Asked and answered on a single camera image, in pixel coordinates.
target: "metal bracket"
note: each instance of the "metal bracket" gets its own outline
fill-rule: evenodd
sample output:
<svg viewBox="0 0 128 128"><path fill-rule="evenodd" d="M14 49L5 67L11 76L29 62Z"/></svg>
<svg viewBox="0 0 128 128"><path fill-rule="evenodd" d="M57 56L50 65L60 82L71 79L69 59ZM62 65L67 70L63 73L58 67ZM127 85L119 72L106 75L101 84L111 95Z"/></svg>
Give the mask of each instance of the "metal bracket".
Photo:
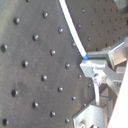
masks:
<svg viewBox="0 0 128 128"><path fill-rule="evenodd" d="M86 108L74 116L74 127L85 128L100 127L106 128L108 119L111 117L113 103L111 98L99 94L99 86L107 84L118 96L119 87L123 81L125 67L115 66L128 59L128 37L121 40L111 48L104 48L101 51L87 53L89 59L82 60L80 67L85 77L92 78L95 89L95 100Z"/></svg>

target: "gray perforated surface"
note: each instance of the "gray perforated surface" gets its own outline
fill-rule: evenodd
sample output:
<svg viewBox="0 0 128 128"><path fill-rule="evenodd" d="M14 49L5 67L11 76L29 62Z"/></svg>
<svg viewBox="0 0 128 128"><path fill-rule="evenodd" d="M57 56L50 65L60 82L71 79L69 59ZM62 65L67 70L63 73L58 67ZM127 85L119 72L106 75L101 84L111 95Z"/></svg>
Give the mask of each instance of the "gray perforated surface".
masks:
<svg viewBox="0 0 128 128"><path fill-rule="evenodd" d="M67 0L67 5L87 52L127 36L113 1ZM1 128L73 128L72 117L94 98L94 90L79 68L82 58L72 43L58 0L0 0L0 45L7 46L0 52Z"/></svg>

